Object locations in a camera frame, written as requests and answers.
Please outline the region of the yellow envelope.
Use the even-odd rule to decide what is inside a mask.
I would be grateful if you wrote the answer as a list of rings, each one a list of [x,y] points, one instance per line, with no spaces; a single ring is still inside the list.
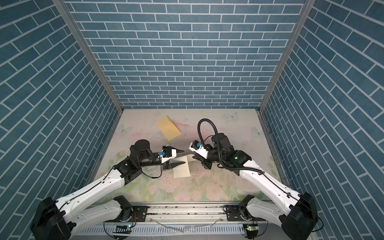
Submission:
[[[168,117],[156,121],[155,124],[169,142],[182,134]]]

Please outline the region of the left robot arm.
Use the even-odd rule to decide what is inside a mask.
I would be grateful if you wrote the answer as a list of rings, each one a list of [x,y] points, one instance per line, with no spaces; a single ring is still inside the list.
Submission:
[[[110,220],[134,224],[137,214],[124,196],[96,207],[92,205],[139,177],[143,167],[170,170],[182,165],[175,159],[180,153],[171,146],[154,153],[149,141],[137,141],[130,147],[130,155],[112,166],[106,175],[57,200],[48,197],[41,201],[30,226],[33,236],[37,240],[68,240],[84,229]]]

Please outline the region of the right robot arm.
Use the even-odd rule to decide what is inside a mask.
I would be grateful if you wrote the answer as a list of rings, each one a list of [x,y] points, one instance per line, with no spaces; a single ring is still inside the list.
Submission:
[[[222,163],[226,170],[256,186],[272,201],[267,203],[248,195],[239,204],[243,217],[246,220],[262,218],[280,226],[290,239],[306,240],[320,219],[315,198],[279,182],[251,156],[235,150],[223,133],[214,135],[212,141],[212,145],[193,141],[189,149],[195,153],[194,159],[200,160],[206,169],[210,169],[213,163]]]

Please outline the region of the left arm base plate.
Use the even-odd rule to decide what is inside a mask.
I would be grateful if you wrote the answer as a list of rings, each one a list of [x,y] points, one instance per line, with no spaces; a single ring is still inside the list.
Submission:
[[[145,222],[148,213],[148,208],[148,206],[132,206],[129,208],[125,208],[122,210],[119,216],[119,221],[131,223]]]

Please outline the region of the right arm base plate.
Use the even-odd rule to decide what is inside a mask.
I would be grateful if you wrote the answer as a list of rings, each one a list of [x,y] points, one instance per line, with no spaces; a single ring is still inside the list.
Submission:
[[[255,219],[245,207],[239,205],[224,205],[223,210],[229,222],[253,221]]]

